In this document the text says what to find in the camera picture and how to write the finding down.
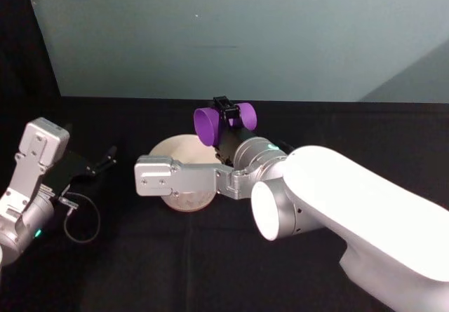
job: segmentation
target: black fabric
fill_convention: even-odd
[[[56,229],[44,229],[3,269],[0,311],[390,311],[347,279],[338,264],[345,244],[329,230],[270,243],[257,232],[248,201],[217,196],[187,214],[135,193],[138,156],[192,133],[192,112],[205,104],[63,98],[57,108],[2,106],[0,189],[11,178],[24,125],[37,116],[72,122],[69,148],[87,158],[117,144],[119,164],[89,193],[102,213],[99,238],[75,245],[53,222]],[[449,207],[448,105],[253,105],[259,135],[336,149]]]
[[[0,0],[0,98],[58,98],[30,0]]]

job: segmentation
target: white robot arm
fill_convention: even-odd
[[[340,265],[397,312],[449,311],[449,212],[324,147],[302,147],[251,206],[269,240],[314,218],[347,242]]]
[[[266,239],[327,227],[347,242],[342,268],[372,296],[397,312],[449,311],[447,210],[330,149],[287,154],[250,132],[248,105],[214,102],[196,110],[195,128],[223,164],[142,156],[135,165],[141,196],[216,191],[251,198]]]

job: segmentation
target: metal bracket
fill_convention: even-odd
[[[169,196],[200,191],[233,199],[249,198],[257,170],[234,170],[216,164],[183,164],[169,156],[141,156],[134,167],[136,191],[141,196]]]
[[[220,118],[228,123],[231,119],[240,119],[240,108],[228,100],[226,96],[214,97],[213,106],[220,113]]]
[[[68,198],[65,198],[63,196],[60,196],[58,198],[58,201],[60,203],[62,203],[63,205],[66,205],[67,207],[69,207],[69,212],[67,213],[67,215],[70,215],[74,210],[77,210],[79,207],[78,203],[70,201]]]
[[[64,154],[69,136],[66,130],[44,118],[27,124],[15,155],[13,177],[0,200],[0,216],[18,220],[41,190],[42,177]]]

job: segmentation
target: white bowl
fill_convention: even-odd
[[[171,156],[181,163],[220,163],[213,147],[204,146],[197,135],[176,135],[158,143],[150,156]],[[182,193],[178,196],[161,196],[175,210],[193,212],[206,207],[215,197],[215,192]]]

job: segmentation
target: black clamp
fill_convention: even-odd
[[[231,119],[240,119],[241,117],[239,106],[228,100],[226,96],[214,97],[213,107],[220,114],[221,121],[226,124],[229,124]]]
[[[90,163],[83,156],[73,151],[67,151],[58,164],[52,168],[43,179],[50,187],[55,200],[63,196],[73,182],[83,183],[96,178],[100,173],[116,165],[116,147],[111,147],[97,164]]]

